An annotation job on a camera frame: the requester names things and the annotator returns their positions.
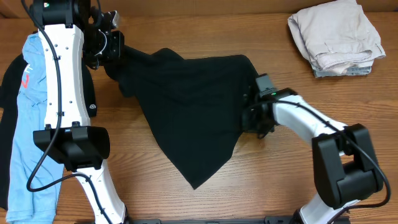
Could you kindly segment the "black t-shirt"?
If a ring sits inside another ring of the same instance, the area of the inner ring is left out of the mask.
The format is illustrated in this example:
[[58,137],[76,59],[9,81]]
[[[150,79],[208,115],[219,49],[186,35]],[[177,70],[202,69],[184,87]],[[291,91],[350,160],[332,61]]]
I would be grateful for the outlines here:
[[257,76],[245,55],[185,59],[168,48],[126,47],[104,69],[123,96],[137,98],[159,147],[194,189],[231,158]]

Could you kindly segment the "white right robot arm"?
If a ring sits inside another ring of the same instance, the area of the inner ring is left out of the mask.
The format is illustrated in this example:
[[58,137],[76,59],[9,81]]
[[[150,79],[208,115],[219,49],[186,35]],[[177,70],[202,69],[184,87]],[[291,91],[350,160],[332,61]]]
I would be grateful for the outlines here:
[[290,88],[278,90],[268,75],[263,74],[251,87],[246,98],[242,127],[259,139],[285,126],[312,147],[314,198],[288,217],[266,217],[265,223],[349,223],[344,214],[363,208],[360,203],[372,194],[386,189],[386,198],[374,203],[385,205],[391,198],[391,187],[379,167],[367,128],[329,118],[310,106]]

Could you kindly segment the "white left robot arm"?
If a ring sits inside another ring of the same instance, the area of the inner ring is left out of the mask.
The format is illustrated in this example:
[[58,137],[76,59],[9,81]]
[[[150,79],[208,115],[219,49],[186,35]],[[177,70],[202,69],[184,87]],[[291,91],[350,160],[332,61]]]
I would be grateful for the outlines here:
[[120,59],[119,13],[80,0],[34,1],[25,10],[42,41],[47,77],[44,128],[34,131],[34,143],[78,179],[96,223],[127,223],[127,208],[108,169],[109,134],[91,125],[82,72],[84,66],[96,70]]

